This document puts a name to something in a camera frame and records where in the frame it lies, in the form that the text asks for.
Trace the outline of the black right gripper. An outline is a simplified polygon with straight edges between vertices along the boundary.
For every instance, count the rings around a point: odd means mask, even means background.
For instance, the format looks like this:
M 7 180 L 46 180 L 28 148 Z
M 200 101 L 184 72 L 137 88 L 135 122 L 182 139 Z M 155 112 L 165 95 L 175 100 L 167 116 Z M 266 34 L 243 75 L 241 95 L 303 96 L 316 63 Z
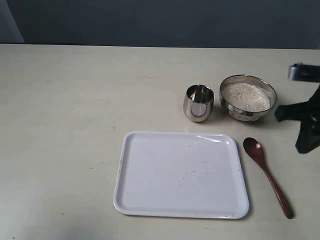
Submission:
M 310 82 L 320 82 L 320 66 L 305 65 Z M 320 146 L 320 87 L 308 102 L 279 105 L 274 116 L 278 122 L 300 121 L 295 147 L 300 154 L 307 154 Z

